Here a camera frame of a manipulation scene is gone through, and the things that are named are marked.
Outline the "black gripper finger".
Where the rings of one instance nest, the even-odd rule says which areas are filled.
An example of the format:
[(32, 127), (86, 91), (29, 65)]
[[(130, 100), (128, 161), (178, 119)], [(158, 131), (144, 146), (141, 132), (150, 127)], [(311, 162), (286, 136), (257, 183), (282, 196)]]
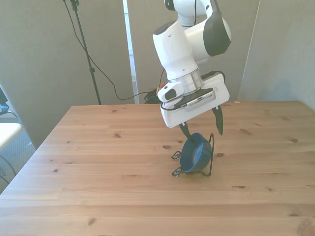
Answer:
[(218, 129), (219, 134), (223, 135), (223, 114), (221, 110), (221, 106), (217, 106), (212, 109), (215, 118), (216, 118), (216, 127)]
[(182, 133), (186, 136), (186, 138), (195, 145), (195, 140), (193, 138), (193, 136), (190, 134), (189, 132), (189, 128), (186, 122), (179, 124), (179, 127), (182, 131)]

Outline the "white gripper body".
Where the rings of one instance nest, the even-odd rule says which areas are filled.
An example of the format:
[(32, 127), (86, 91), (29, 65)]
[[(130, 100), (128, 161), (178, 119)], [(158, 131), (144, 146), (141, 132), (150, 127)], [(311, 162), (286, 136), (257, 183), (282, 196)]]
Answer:
[(204, 80), (204, 86), (189, 96), (162, 103), (161, 113), (167, 127), (173, 128), (222, 105), (230, 98), (221, 73)]

